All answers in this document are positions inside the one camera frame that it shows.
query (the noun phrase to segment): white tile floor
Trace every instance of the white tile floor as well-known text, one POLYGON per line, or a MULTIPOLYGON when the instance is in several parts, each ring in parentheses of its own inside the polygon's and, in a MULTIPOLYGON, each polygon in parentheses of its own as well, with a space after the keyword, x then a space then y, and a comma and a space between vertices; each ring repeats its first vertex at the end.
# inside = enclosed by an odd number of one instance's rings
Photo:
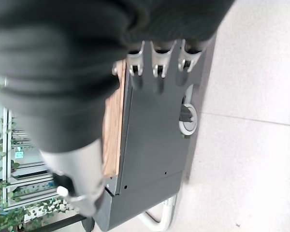
MULTIPOLYGON (((236 2, 201 116, 169 231, 290 232, 290 0, 236 2)), ((137 218, 112 230, 126 231, 149 230, 137 218)))

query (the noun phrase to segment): tile grout line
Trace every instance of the tile grout line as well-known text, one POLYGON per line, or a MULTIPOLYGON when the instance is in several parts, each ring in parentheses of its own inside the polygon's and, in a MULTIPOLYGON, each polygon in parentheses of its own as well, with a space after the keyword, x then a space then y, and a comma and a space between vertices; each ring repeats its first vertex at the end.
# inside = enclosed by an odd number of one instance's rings
POLYGON ((206 112, 201 112, 201 114, 204 114, 204 115, 212 115, 212 116, 228 117, 228 118, 236 118, 236 119, 243 119, 243 120, 255 121, 255 122, 265 122, 265 123, 270 123, 270 124, 276 124, 276 125, 280 125, 280 126, 288 126, 288 127, 290 127, 290 124, 279 123, 279 122, 270 122, 270 121, 259 120, 259 119, 244 118, 244 117, 229 116, 229 115, 221 115, 221 114, 206 113, 206 112))

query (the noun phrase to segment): wooden panel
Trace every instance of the wooden panel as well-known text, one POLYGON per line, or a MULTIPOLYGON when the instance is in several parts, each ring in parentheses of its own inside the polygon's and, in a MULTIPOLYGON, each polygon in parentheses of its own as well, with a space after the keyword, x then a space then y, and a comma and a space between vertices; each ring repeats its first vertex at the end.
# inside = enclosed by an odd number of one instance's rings
POLYGON ((125 90, 124 60, 117 62, 117 73, 120 87, 105 101, 105 114, 102 129, 103 138, 103 170, 105 177, 118 175, 120 142, 125 90))

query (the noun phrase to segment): black cloth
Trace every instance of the black cloth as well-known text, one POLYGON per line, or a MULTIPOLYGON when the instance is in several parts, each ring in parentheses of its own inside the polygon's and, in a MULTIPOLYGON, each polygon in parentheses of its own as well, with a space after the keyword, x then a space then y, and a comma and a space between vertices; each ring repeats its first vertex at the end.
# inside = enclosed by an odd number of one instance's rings
POLYGON ((3 105, 41 150, 101 137, 113 62, 142 40, 205 41, 233 0, 0 0, 3 105))

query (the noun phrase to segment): silver metal part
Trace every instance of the silver metal part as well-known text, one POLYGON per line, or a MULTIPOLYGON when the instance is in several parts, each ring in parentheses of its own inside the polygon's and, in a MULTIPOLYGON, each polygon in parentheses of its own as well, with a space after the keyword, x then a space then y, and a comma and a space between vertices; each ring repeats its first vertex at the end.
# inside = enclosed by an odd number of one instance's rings
POLYGON ((185 63, 190 62, 190 64, 188 65, 188 69, 187 72, 191 72, 193 67, 196 65, 196 63, 198 62, 200 56, 202 55, 202 52, 198 52, 196 54, 190 54, 188 52, 185 51, 185 43, 186 41, 183 40, 182 42, 182 48, 179 54, 179 59, 178 59, 178 69, 182 72, 184 70, 185 67, 185 63))
POLYGON ((191 122, 179 121, 179 129, 183 135, 189 136, 189 135, 192 135, 195 132, 195 130, 197 129, 198 115, 197 115, 197 112, 196 112, 193 105, 184 104, 184 106, 186 106, 190 110, 190 112, 192 114, 192 118, 191 118, 191 122))
POLYGON ((168 70, 169 62, 171 59, 171 54, 176 44, 176 41, 174 41, 172 48, 167 53, 157 52, 154 48, 153 42, 150 42, 150 44, 151 44, 151 60, 152 60, 152 68, 153 68, 154 77, 158 77, 159 75, 158 67, 161 66, 162 67, 161 77, 164 78, 168 70))
POLYGON ((117 62, 114 62, 113 64, 112 75, 117 76, 117 62))
POLYGON ((41 151, 41 154, 52 172, 65 175, 73 182, 75 195, 67 194, 64 186, 58 188, 58 194, 80 214, 92 217, 97 211, 95 202, 104 190, 101 139, 78 150, 63 153, 41 151))
POLYGON ((127 66, 129 68, 129 72, 132 76, 135 75, 133 67, 137 68, 137 75, 142 75, 143 73, 143 66, 144 66, 144 62, 143 62, 143 51, 144 51, 144 44, 145 41, 142 41, 142 45, 141 45, 141 49, 137 54, 127 54, 127 66))

